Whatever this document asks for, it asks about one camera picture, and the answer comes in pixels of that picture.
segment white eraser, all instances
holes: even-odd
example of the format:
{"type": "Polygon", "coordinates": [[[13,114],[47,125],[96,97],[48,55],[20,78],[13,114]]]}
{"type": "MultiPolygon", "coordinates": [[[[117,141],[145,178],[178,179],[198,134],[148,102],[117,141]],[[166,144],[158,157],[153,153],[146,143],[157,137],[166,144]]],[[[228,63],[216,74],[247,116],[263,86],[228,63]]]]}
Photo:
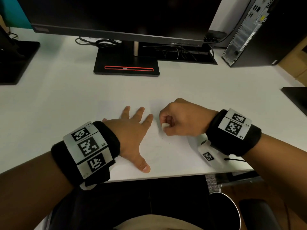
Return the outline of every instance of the white eraser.
{"type": "Polygon", "coordinates": [[[161,125],[162,130],[164,130],[164,128],[169,127],[169,126],[170,126],[169,123],[163,123],[163,124],[161,125]]]}

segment left hand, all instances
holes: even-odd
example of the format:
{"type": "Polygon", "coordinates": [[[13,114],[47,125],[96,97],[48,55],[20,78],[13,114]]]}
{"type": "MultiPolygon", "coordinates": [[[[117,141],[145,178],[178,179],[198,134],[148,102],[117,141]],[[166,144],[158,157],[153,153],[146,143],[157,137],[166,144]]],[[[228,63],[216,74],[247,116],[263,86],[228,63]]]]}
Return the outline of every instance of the left hand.
{"type": "Polygon", "coordinates": [[[150,114],[140,123],[144,110],[145,108],[141,107],[129,119],[130,107],[126,106],[120,119],[103,119],[102,122],[117,136],[120,142],[120,156],[131,161],[142,172],[149,173],[150,166],[140,155],[140,143],[151,126],[153,115],[150,114]]]}

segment fingernail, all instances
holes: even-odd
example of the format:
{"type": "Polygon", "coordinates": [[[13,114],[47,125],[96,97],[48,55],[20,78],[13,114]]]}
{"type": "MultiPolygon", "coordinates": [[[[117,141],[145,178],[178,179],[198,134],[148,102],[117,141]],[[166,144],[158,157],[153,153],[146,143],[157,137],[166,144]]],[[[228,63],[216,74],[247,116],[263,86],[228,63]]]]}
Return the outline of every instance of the fingernail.
{"type": "Polygon", "coordinates": [[[148,172],[149,172],[149,167],[148,167],[148,166],[145,166],[145,168],[143,169],[143,172],[144,172],[144,173],[148,173],[148,172]]]}

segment desktop computer tower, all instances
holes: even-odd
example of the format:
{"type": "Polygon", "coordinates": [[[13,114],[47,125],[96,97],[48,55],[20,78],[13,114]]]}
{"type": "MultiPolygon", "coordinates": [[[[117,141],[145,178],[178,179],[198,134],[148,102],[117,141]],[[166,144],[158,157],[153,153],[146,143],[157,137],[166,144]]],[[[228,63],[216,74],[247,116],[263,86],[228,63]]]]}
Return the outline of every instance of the desktop computer tower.
{"type": "Polygon", "coordinates": [[[230,67],[276,65],[307,36],[307,0],[255,0],[222,55],[230,67]]]}

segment computer monitor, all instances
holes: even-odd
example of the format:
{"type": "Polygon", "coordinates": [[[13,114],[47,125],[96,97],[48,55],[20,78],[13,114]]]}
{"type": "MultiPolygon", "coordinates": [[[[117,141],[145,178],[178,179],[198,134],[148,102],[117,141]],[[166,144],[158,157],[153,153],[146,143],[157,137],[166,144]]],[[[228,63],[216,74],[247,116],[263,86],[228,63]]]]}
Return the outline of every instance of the computer monitor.
{"type": "Polygon", "coordinates": [[[221,0],[18,0],[35,32],[201,47],[221,0]]]}

